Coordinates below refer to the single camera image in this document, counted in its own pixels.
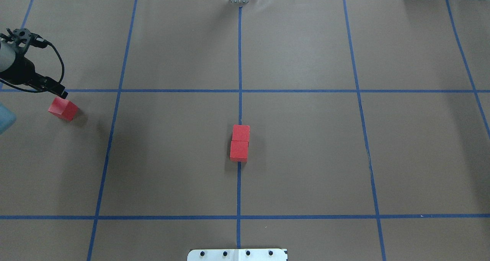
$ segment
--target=red cube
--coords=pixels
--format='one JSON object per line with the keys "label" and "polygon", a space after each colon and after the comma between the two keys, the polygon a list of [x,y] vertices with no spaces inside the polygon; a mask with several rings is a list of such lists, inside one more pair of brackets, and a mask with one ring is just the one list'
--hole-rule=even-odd
{"label": "red cube", "polygon": [[231,141],[230,160],[246,162],[248,158],[248,142]]}
{"label": "red cube", "polygon": [[54,114],[58,118],[72,121],[73,117],[78,111],[78,107],[69,100],[56,97],[47,111]]}
{"label": "red cube", "polygon": [[231,140],[234,141],[250,141],[250,126],[249,125],[233,125],[233,134]]}

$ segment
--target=table surface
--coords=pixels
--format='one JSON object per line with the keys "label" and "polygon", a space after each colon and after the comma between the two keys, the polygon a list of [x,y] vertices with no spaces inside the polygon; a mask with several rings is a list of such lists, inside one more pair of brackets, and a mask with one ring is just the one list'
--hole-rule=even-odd
{"label": "table surface", "polygon": [[[0,0],[58,48],[54,96],[3,87],[2,260],[490,256],[490,3]],[[56,78],[49,49],[27,57]],[[251,126],[247,163],[228,158]]]}

